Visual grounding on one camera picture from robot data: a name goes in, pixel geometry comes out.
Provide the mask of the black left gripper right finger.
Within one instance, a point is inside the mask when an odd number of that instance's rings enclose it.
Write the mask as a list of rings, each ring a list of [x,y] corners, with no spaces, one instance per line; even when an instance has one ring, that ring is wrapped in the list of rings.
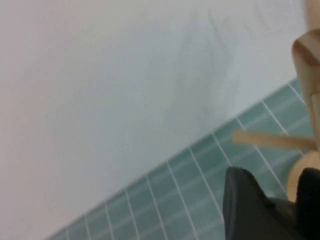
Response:
[[[305,168],[298,180],[296,220],[308,240],[320,238],[320,171]]]

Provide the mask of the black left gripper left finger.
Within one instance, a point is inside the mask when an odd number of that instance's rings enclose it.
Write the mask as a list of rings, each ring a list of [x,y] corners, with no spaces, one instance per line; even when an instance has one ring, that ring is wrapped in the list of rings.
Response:
[[[225,172],[223,219],[227,240],[296,240],[295,204],[267,196],[241,167]]]

